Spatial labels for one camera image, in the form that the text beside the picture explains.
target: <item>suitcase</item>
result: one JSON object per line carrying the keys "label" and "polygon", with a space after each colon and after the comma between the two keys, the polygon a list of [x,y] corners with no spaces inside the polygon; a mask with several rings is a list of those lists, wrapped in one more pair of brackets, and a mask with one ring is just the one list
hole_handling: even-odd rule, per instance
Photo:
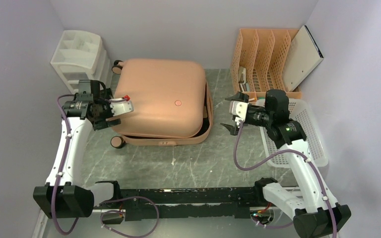
{"label": "suitcase", "polygon": [[128,95],[134,111],[112,129],[133,145],[190,145],[205,140],[213,102],[198,63],[167,59],[122,62],[115,98]]}

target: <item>plastic basket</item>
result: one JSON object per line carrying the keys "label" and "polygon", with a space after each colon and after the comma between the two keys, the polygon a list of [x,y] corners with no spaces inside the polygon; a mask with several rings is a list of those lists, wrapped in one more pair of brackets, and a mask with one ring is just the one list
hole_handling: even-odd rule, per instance
{"label": "plastic basket", "polygon": [[[264,106],[265,99],[260,99],[256,102],[257,106]],[[324,167],[328,164],[328,156],[323,148],[322,136],[319,132],[319,127],[309,105],[300,99],[289,99],[288,110],[290,111],[290,118],[298,121],[306,133],[309,151],[311,157],[314,159],[316,166]],[[260,127],[260,134],[262,136],[263,146],[265,148],[266,156],[269,156],[278,151],[274,142],[266,134],[266,129]],[[267,162],[270,166],[277,168],[290,168],[287,160],[283,155],[277,155]]]}

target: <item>purple cable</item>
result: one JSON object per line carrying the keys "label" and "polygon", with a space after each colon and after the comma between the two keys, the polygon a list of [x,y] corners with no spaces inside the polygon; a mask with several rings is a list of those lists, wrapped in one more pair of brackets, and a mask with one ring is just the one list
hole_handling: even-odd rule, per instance
{"label": "purple cable", "polygon": [[[63,149],[63,153],[62,153],[61,163],[59,164],[58,173],[62,172],[62,170],[64,169],[66,157],[68,155],[68,150],[69,150],[69,143],[70,143],[70,139],[71,139],[70,137],[68,137],[68,134],[70,134],[70,132],[71,132],[71,125],[69,124],[69,121],[68,121],[68,118],[66,117],[66,113],[65,113],[64,109],[62,108],[61,104],[59,103],[59,99],[61,99],[63,97],[70,97],[70,96],[74,96],[74,95],[73,94],[65,94],[65,95],[59,96],[58,99],[57,99],[57,104],[58,104],[59,110],[61,111],[62,118],[65,121],[66,134],[67,134],[67,136],[65,137],[66,138],[66,142],[65,142],[65,147]],[[78,222],[78,218],[75,219],[75,221],[72,224],[72,227],[67,232],[62,230],[62,228],[59,226],[58,219],[56,218],[56,192],[58,190],[58,186],[59,186],[60,182],[61,182],[61,176],[60,175],[56,175],[56,181],[55,181],[55,185],[53,186],[53,191],[52,191],[51,213],[52,213],[52,220],[53,220],[53,223],[55,224],[56,230],[60,234],[62,234],[64,236],[67,236],[74,229],[76,223]]]}
{"label": "purple cable", "polygon": [[[242,131],[243,131],[243,121],[240,120],[240,128],[239,128],[239,133],[237,134],[237,138],[236,138],[236,142],[234,144],[234,150],[233,150],[233,159],[234,159],[234,164],[236,165],[236,167],[240,170],[243,170],[243,171],[250,171],[250,170],[253,170],[253,169],[256,169],[257,167],[265,164],[268,160],[274,158],[275,156],[277,155],[280,155],[280,154],[283,154],[283,153],[295,153],[297,155],[300,155],[303,160],[307,160],[307,156],[297,150],[290,150],[290,149],[287,149],[287,150],[280,150],[280,151],[277,151],[275,153],[273,153],[272,155],[268,156],[266,159],[262,160],[261,162],[255,164],[254,166],[251,166],[249,168],[243,168],[242,166],[239,165],[239,163],[237,162],[237,146],[239,145],[239,140],[240,140],[240,137],[242,136]],[[323,182],[322,182],[322,179],[320,178],[320,174],[319,174],[319,171],[316,169],[316,167],[314,166],[314,164],[312,162],[308,162],[308,164],[310,165],[310,167],[312,168],[313,172],[315,173],[316,175],[316,178],[318,180],[318,183],[319,183],[319,186],[320,186],[320,189],[322,190],[322,195],[323,196],[326,196],[326,189],[325,189],[325,186],[323,185]],[[336,219],[335,219],[335,214],[334,214],[334,211],[332,210],[332,206],[331,206],[331,203],[329,202],[329,200],[326,200],[325,201],[326,203],[326,206],[328,207],[328,210],[329,210],[329,213],[331,215],[331,222],[332,222],[332,238],[336,238],[336,234],[337,234],[337,230],[336,230]],[[288,227],[290,225],[292,225],[293,222],[291,223],[288,223],[286,225],[283,225],[283,226],[276,226],[276,227],[271,227],[271,226],[266,226],[265,228],[267,229],[281,229],[281,228],[285,228],[285,227]]]}
{"label": "purple cable", "polygon": [[251,217],[251,219],[252,219],[253,222],[255,222],[256,226],[261,225],[261,226],[263,226],[263,227],[266,228],[266,229],[282,229],[282,228],[289,227],[289,226],[291,226],[291,225],[293,224],[292,222],[290,222],[290,223],[288,223],[288,224],[286,224],[286,225],[283,225],[283,226],[276,226],[276,227],[273,227],[273,226],[268,226],[268,225],[265,226],[265,225],[262,225],[261,223],[258,224],[257,220],[255,220],[255,218],[253,218],[253,217]]}
{"label": "purple cable", "polygon": [[160,220],[160,212],[158,211],[157,205],[155,205],[155,203],[153,201],[151,201],[150,199],[148,199],[146,197],[141,197],[141,196],[134,196],[134,197],[127,197],[127,198],[117,199],[117,200],[104,201],[104,202],[102,202],[100,204],[109,203],[109,202],[123,202],[123,201],[126,201],[126,200],[135,199],[135,198],[136,199],[144,199],[144,200],[148,201],[149,203],[151,203],[151,205],[154,206],[155,211],[157,212],[157,220],[155,222],[155,225],[154,225],[154,227],[147,234],[142,235],[142,236],[137,236],[137,237],[130,236],[130,235],[126,235],[126,234],[124,234],[122,232],[116,231],[115,229],[112,229],[111,227],[108,227],[108,226],[104,225],[104,223],[103,223],[103,216],[104,216],[104,214],[109,214],[109,213],[122,214],[122,212],[118,211],[118,210],[110,210],[110,211],[107,211],[107,212],[101,214],[101,216],[100,216],[100,222],[101,222],[102,228],[104,227],[104,228],[106,228],[106,229],[108,229],[108,230],[110,230],[110,231],[112,231],[112,232],[114,232],[116,234],[119,234],[119,235],[127,237],[127,238],[144,238],[144,237],[150,235],[151,233],[153,233],[153,231],[157,228],[158,222]]}

